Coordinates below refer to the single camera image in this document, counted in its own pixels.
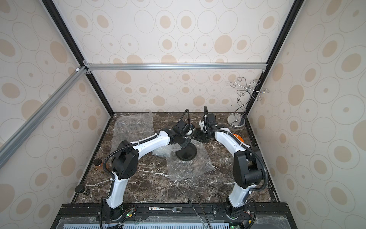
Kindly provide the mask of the dark grey dinner plate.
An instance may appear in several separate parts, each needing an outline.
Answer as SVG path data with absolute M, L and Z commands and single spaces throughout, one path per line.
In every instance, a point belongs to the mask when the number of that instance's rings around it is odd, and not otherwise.
M 194 144 L 189 143 L 185 148 L 176 151 L 175 155 L 182 161 L 191 161 L 197 155 L 197 148 Z

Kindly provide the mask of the bubble wrap sheet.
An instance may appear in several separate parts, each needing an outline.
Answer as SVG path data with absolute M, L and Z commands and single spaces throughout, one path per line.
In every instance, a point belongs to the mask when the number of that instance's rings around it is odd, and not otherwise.
M 191 143 L 196 147 L 196 156 L 189 161 L 178 158 L 176 151 L 181 150 L 179 144 L 169 145 L 169 154 L 166 156 L 167 171 L 171 181 L 180 181 L 193 178 L 214 171 L 210 156 L 203 143 L 192 140 Z

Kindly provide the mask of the orange dinner plate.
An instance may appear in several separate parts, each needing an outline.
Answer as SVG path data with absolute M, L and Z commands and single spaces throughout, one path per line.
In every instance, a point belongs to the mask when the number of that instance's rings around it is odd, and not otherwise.
M 244 140 L 239 135 L 232 133 L 231 136 L 238 144 L 244 143 Z

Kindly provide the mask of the bubble wrap sheet around orange plate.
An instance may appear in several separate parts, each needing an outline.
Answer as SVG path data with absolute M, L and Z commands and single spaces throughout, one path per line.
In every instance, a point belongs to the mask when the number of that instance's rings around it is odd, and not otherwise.
M 137 141 L 153 134 L 152 113 L 122 115 L 114 124 L 111 151 L 115 151 L 124 140 Z

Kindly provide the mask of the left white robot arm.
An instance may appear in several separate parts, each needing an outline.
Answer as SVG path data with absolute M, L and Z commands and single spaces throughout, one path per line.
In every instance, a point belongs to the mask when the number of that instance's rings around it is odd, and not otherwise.
M 106 157 L 103 170 L 111 176 L 111 186 L 106 204 L 111 210 L 120 207 L 128 180 L 137 172 L 139 159 L 161 147 L 178 144 L 181 149 L 175 155 L 182 161 L 190 161 L 197 155 L 197 149 L 189 136 L 193 133 L 190 111 L 186 109 L 173 127 L 162 128 L 142 140 L 122 141 L 117 150 Z

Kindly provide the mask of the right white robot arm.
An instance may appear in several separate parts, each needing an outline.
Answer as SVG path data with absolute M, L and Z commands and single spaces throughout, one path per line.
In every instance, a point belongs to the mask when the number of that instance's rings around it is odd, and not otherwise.
M 226 199 L 229 216 L 242 210 L 252 192 L 263 191 L 269 181 L 269 172 L 260 155 L 259 148 L 251 148 L 235 136 L 230 129 L 216 121 L 216 115 L 204 107 L 199 127 L 193 131 L 192 139 L 207 143 L 215 140 L 233 156 L 234 188 Z

